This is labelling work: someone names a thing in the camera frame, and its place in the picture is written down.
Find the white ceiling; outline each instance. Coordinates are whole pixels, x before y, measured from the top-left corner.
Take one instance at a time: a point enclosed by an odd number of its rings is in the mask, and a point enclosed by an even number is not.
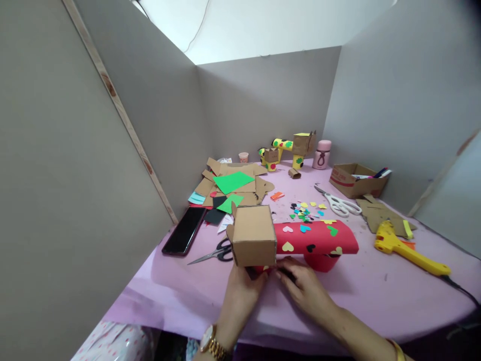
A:
[[[195,64],[343,45],[397,0],[210,0],[186,52]],[[186,51],[207,0],[140,0]]]

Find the pink thermos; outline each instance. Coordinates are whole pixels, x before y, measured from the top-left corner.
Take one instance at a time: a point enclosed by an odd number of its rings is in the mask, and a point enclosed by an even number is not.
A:
[[[329,154],[331,152],[331,144],[330,140],[321,140],[317,144],[317,150],[314,154],[314,160],[312,162],[312,168],[315,169],[326,169],[327,164],[329,162]]]

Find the watch face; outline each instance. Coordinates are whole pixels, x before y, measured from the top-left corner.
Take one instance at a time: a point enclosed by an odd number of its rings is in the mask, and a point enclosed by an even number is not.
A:
[[[205,350],[207,344],[209,343],[210,337],[212,336],[213,326],[210,325],[209,328],[204,332],[202,340],[200,340],[200,350]]]

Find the small cup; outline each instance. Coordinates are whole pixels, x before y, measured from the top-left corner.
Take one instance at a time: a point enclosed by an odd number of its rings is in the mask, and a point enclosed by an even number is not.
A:
[[[239,153],[239,159],[241,163],[247,163],[249,159],[249,153]]]

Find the black-handled scissors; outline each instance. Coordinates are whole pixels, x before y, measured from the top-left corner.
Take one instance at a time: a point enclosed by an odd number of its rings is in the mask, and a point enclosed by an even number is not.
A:
[[[224,238],[222,241],[219,242],[219,244],[217,245],[217,248],[215,249],[214,252],[209,253],[206,256],[200,257],[199,259],[196,259],[195,261],[188,263],[188,265],[194,264],[194,263],[199,263],[199,262],[205,261],[206,259],[209,259],[209,258],[212,258],[212,257],[217,257],[218,260],[222,261],[222,262],[229,262],[229,261],[232,261],[232,257],[230,257],[230,258],[225,257],[229,253],[232,256],[232,246],[230,245],[229,238]]]

